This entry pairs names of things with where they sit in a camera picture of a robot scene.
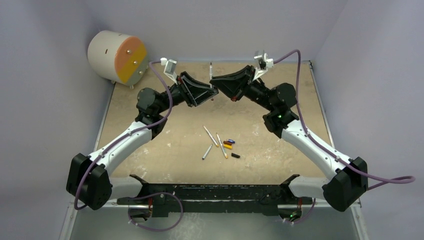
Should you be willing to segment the white pen black end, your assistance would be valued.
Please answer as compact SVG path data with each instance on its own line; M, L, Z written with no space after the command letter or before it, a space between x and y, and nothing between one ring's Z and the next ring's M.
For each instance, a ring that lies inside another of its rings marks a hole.
M209 62L209 82L212 80L213 78L213 63Z

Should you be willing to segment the white pen orange tip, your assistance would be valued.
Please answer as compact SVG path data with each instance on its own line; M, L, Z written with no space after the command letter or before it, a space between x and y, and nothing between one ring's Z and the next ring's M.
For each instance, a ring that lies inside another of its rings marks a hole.
M222 150L222 153L223 153L224 157L225 157L226 159L228 159L228 154L227 154L227 152L226 152L226 149L225 149L225 147L224 147L224 144L223 144L223 142L222 142L222 140L221 140L221 138L220 138L220 136L219 136L219 134L218 134L218 133L216 133L216 137L217 137L217 140L218 140L219 146L220 146L220 148L221 148L221 150Z

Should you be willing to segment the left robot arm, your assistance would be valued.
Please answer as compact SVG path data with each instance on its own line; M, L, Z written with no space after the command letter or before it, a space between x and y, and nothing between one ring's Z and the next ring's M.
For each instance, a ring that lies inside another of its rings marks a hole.
M197 107L218 93L217 88L195 80L185 71L164 92L149 87L141 89L137 94L138 115L130 126L99 150L89 155L78 153L72 158L66 191L85 207L98 210L112 197L110 174L162 132L174 106L187 103Z

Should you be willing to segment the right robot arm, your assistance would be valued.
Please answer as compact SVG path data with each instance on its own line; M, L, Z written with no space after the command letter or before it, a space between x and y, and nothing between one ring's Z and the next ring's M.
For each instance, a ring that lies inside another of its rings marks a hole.
M325 200L332 208L344 212L368 189L368 180L359 172L367 172L367 163L360 157L339 152L303 126L300 116L292 111L297 103L292 84L281 83L273 88L255 78L254 67L226 75L213 76L210 84L231 101L242 97L257 103L269 112L263 115L267 130L293 145L311 160L324 177L293 175L283 183L280 196L288 204L301 197Z

